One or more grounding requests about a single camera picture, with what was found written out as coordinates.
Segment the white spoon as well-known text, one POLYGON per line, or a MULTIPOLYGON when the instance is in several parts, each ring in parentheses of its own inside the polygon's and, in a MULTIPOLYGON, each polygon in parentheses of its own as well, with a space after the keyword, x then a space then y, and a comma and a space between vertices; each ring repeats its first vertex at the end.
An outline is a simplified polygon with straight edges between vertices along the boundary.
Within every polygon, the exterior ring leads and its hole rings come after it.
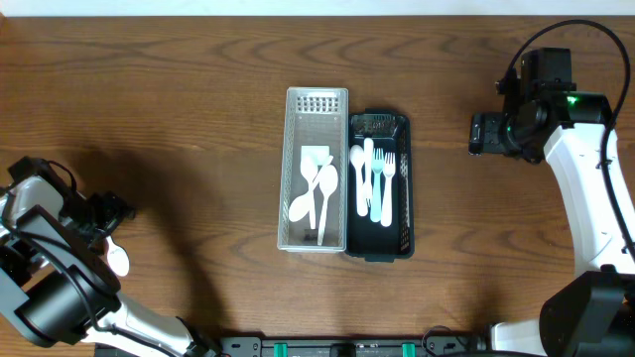
POLYGON ((360 217, 363 217, 368 214, 368 204, 363 191, 364 151, 359 145, 353 145, 350 148, 349 160, 355 169, 356 212, 360 217))
POLYGON ((106 261, 118 277, 126 277, 130 272, 130 259, 124 248, 117 245, 111 236, 105 238, 106 261))
POLYGON ((300 221, 307 214, 311 213, 309 195, 314 192, 316 186, 318 185, 318 182, 323 170, 325 169, 326 166, 328 166, 331 163, 332 159, 333 159, 333 156, 327 157, 325 164, 317 171, 316 177, 309 184, 308 192, 298 196, 292 201, 289 208, 289 220, 291 222, 300 221))
POLYGON ((317 243, 322 246, 326 233, 333 225, 331 199, 338 186, 338 173, 334 165, 323 168, 319 179, 319 189, 322 194, 322 206, 318 223, 317 243))

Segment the black mesh plastic tray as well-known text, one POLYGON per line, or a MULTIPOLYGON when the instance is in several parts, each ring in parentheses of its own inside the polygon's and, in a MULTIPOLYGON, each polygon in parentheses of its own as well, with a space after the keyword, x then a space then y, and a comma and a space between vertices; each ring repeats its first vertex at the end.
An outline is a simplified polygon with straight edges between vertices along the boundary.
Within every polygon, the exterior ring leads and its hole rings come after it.
MULTIPOLYGON (((368 262, 392 262, 407 259, 415 251, 414 209, 411 160, 410 121, 390 110, 367 109, 349 116, 348 147, 359 145, 363 149, 365 138, 371 138, 376 148, 396 155, 396 173, 392 179, 392 224, 383 227, 356 212, 355 169, 348 170, 348 220, 346 253, 368 262)), ((381 212, 385 177, 381 174, 381 212)))

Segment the white fork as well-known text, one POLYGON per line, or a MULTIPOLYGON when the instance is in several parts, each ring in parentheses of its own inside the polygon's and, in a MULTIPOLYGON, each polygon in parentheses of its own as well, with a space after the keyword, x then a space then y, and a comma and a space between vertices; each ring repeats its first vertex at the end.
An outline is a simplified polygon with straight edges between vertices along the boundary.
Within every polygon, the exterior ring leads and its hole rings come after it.
POLYGON ((374 142, 371 138, 365 138, 363 142, 364 151, 364 169, 365 179, 363 184, 363 194, 368 207, 371 207, 372 201, 372 159, 374 151, 374 142))
POLYGON ((370 219, 379 222, 381 219, 381 174, 384 169, 384 151, 376 148, 373 152, 371 170, 373 174, 370 219))
POLYGON ((380 223, 383 227, 392 224, 392 179, 396 173, 396 155, 387 152, 385 156, 383 175, 385 177, 384 194, 380 223))

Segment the white spoon angled large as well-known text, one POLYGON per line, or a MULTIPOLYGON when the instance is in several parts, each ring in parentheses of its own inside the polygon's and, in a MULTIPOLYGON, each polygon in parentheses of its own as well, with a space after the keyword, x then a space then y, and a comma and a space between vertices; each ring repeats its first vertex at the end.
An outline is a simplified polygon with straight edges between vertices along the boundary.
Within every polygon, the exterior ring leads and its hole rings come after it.
POLYGON ((307 181, 308 191, 305 202, 309 215, 310 228, 316 228, 315 179, 318 175, 318 165, 312 157, 305 156, 301 161, 301 175, 307 181))

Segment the clear mesh plastic tray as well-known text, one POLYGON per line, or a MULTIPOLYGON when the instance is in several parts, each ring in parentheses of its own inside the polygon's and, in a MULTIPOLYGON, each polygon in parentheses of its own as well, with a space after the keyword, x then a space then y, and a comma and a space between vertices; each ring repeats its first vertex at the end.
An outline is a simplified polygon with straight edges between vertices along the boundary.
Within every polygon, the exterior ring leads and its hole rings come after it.
POLYGON ((278 248, 288 252, 338 253, 346 248, 348 90, 337 87, 290 87, 287 90, 279 204, 278 248), (323 245, 318 244, 322 194, 315 188, 316 228, 309 215, 289 220, 292 201, 308 191, 301 175, 301 161, 313 158, 319 170, 328 156, 338 173, 338 186, 331 199, 333 225, 323 245))

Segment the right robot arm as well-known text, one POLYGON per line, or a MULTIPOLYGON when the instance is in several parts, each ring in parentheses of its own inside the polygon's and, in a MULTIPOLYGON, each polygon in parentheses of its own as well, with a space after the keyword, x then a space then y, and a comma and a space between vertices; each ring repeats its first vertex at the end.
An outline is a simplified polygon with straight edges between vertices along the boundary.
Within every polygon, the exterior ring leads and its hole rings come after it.
POLYGON ((532 164, 547 162, 565 204, 574 278, 542 306, 539 317, 491 326, 493 351, 538 356, 631 356, 634 353, 634 261, 607 195, 607 162, 628 225, 634 207, 616 153, 601 143, 611 109, 600 93, 572 81, 571 52, 541 48, 522 55, 505 77, 499 112, 472 117, 468 151, 532 164))

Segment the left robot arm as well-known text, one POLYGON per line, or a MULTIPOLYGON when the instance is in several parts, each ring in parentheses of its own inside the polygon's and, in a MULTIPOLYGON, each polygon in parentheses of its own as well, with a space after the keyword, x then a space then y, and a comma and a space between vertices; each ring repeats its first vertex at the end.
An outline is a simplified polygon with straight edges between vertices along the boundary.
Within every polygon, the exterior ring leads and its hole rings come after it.
POLYGON ((81 194, 61 164, 24 157, 1 190, 1 313, 31 343, 92 343, 98 356, 218 356, 179 317, 121 291, 129 272, 113 231, 135 214, 111 191, 81 194))

